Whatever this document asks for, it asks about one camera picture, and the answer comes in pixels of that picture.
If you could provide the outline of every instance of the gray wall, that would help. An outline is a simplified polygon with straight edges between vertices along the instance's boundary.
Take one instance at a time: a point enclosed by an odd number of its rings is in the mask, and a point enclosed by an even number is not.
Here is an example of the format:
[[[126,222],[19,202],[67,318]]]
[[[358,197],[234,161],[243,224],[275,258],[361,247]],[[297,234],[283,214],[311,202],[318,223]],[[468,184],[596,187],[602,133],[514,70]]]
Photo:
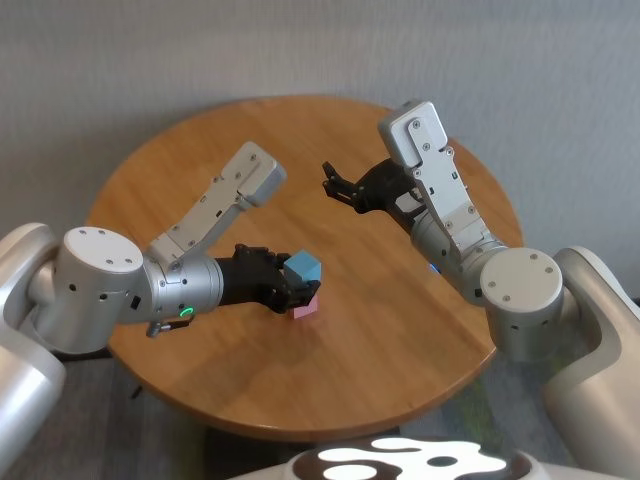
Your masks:
[[[425,97],[532,246],[589,247],[640,294],[640,2],[557,3],[5,0],[0,234],[82,222],[131,150],[220,102]]]

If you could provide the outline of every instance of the gray carpet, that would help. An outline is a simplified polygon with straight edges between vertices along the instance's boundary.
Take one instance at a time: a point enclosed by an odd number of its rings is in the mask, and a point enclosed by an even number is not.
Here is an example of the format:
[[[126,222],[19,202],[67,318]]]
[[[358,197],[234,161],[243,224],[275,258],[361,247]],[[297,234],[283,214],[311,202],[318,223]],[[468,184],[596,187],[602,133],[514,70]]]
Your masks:
[[[441,408],[403,425],[407,435],[455,435],[493,448],[517,446],[540,460],[573,464],[541,404],[539,388],[569,361],[513,364],[498,356]],[[207,429],[149,392],[114,360],[68,364],[62,400],[6,476],[11,480],[215,479],[205,461]],[[215,455],[208,450],[207,455]],[[234,460],[251,468],[251,460]]]

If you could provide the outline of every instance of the green indicator light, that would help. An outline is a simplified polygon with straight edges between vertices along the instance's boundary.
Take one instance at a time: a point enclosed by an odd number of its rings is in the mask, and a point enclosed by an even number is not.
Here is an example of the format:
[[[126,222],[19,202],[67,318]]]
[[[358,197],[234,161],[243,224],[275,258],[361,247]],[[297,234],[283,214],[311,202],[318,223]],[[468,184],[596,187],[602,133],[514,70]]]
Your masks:
[[[185,317],[187,315],[193,315],[193,312],[194,312],[193,307],[187,307],[180,312],[180,316]]]

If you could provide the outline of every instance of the wooden tabletop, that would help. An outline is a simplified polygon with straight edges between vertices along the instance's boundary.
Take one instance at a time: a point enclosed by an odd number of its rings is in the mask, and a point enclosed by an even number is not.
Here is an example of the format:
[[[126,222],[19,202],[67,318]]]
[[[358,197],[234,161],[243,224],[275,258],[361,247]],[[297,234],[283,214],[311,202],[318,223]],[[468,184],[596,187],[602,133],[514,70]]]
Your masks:
[[[288,180],[241,215],[209,252],[234,244],[323,264],[319,311],[291,320],[255,304],[220,307],[189,328],[145,336],[119,326],[113,354],[160,397],[221,429],[257,438],[323,441],[396,426],[436,407],[490,360],[484,311],[466,304],[387,214],[356,214],[325,196],[321,165],[348,179],[388,157],[377,134],[386,109],[296,96],[249,100],[190,118],[134,152],[98,196],[91,225],[145,248],[178,221],[247,140]],[[510,245],[522,236],[500,185],[452,142],[480,213]]]

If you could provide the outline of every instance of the black and white pattern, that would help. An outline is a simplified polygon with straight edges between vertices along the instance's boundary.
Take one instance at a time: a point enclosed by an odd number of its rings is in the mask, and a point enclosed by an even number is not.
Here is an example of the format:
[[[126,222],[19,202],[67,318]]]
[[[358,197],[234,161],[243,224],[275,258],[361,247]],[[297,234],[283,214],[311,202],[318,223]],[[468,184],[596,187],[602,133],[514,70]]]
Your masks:
[[[286,480],[507,480],[530,467],[520,455],[507,461],[474,442],[379,438],[306,452],[289,462]]]

